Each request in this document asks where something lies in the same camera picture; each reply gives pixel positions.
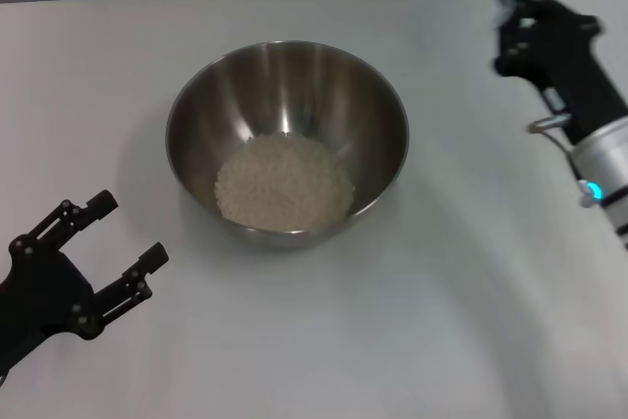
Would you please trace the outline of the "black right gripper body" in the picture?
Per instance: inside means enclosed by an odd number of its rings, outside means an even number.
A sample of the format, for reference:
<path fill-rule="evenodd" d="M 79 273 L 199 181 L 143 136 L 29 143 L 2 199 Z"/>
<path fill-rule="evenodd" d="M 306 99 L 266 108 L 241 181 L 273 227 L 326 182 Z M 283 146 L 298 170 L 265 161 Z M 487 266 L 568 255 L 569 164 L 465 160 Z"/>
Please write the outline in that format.
<path fill-rule="evenodd" d="M 540 0 L 528 34 L 529 57 L 571 116 L 565 129 L 577 144 L 627 116 L 627 105 L 594 52 L 602 34 L 598 17 L 578 13 L 557 0 Z"/>

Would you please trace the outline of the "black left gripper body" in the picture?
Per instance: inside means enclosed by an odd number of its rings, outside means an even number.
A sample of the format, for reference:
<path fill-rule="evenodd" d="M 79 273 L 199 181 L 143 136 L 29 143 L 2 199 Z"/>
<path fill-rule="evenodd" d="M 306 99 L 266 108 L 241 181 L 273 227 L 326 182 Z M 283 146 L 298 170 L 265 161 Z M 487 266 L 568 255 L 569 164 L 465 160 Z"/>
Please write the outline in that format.
<path fill-rule="evenodd" d="M 20 236 L 9 245 L 11 269 L 1 283 L 1 374 L 6 375 L 49 338 L 101 333 L 95 293 L 55 247 Z"/>

